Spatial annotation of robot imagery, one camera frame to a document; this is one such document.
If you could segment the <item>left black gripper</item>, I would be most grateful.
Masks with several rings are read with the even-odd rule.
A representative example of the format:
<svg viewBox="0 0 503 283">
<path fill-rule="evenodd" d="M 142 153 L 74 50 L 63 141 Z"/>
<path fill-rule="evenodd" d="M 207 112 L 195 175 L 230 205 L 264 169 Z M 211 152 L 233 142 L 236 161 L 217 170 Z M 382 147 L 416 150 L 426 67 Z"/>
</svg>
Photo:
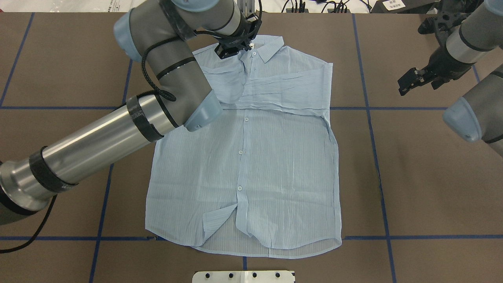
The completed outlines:
<svg viewBox="0 0 503 283">
<path fill-rule="evenodd" d="M 217 37 L 218 45 L 215 48 L 215 53 L 219 59 L 235 56 L 241 50 L 251 50 L 250 44 L 257 36 L 261 25 L 262 14 L 250 14 L 247 17 L 240 15 L 239 24 L 232 34 L 219 34 Z"/>
</svg>

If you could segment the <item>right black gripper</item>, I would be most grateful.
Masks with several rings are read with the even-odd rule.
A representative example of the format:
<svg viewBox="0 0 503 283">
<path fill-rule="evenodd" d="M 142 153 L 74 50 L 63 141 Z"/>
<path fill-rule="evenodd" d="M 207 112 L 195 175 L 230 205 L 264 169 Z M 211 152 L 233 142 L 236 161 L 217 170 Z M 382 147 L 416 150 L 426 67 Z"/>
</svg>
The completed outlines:
<svg viewBox="0 0 503 283">
<path fill-rule="evenodd" d="M 439 47 L 424 68 L 411 68 L 398 80 L 401 96 L 428 83 L 434 89 L 440 88 L 451 80 L 460 79 L 471 68 L 476 62 L 476 46 L 469 43 L 462 32 L 462 24 L 470 15 L 442 11 L 421 23 L 417 29 L 419 34 L 434 34 Z"/>
</svg>

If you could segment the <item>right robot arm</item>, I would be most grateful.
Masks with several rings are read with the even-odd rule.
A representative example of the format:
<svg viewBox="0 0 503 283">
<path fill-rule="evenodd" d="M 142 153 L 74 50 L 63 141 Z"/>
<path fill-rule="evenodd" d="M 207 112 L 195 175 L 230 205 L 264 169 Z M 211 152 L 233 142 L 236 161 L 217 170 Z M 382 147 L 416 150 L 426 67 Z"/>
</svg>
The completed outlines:
<svg viewBox="0 0 503 283">
<path fill-rule="evenodd" d="M 436 90 L 473 71 L 475 64 L 503 44 L 501 0 L 483 0 L 471 6 L 468 0 L 441 0 L 435 16 L 426 18 L 419 34 L 433 34 L 438 48 L 428 64 L 409 69 L 398 79 L 400 95 L 430 84 Z M 476 77 L 474 85 L 442 115 L 443 121 L 463 140 L 482 141 L 502 155 L 503 79 L 502 66 L 485 77 Z"/>
</svg>

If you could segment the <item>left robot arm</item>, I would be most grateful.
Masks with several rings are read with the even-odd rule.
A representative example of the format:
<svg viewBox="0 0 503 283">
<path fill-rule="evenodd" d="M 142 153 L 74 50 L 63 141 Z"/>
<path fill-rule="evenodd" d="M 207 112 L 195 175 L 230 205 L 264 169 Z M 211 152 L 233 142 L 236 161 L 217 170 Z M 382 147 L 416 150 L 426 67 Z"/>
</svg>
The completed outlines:
<svg viewBox="0 0 503 283">
<path fill-rule="evenodd" d="M 218 59 L 235 56 L 250 50 L 262 14 L 244 13 L 233 0 L 147 0 L 121 16 L 115 39 L 141 64 L 151 89 L 27 159 L 2 163 L 1 224 L 38 213 L 56 195 L 177 127 L 197 131 L 212 123 L 222 106 L 187 41 L 212 36 Z"/>
</svg>

